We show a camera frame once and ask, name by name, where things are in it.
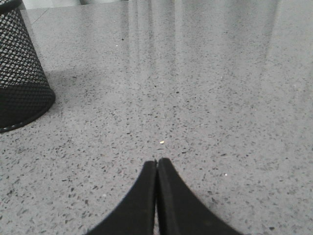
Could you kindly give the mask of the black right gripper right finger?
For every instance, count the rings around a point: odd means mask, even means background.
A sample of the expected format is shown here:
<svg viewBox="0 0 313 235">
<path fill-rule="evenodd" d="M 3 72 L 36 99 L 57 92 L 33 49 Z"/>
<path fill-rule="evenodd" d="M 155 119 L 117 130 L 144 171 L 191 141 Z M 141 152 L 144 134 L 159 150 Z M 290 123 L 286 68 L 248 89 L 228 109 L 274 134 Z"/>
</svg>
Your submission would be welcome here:
<svg viewBox="0 0 313 235">
<path fill-rule="evenodd" d="M 238 235 L 188 188 L 170 159 L 158 162 L 157 211 L 162 235 Z"/>
</svg>

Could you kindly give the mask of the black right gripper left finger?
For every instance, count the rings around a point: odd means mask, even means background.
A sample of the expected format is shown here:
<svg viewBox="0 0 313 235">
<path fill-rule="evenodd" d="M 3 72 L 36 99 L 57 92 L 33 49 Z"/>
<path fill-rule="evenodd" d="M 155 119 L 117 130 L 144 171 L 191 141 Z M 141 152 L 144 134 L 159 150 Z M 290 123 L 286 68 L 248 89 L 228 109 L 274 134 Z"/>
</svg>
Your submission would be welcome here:
<svg viewBox="0 0 313 235">
<path fill-rule="evenodd" d="M 154 232 L 157 164 L 144 163 L 132 188 L 89 235 L 152 235 Z"/>
</svg>

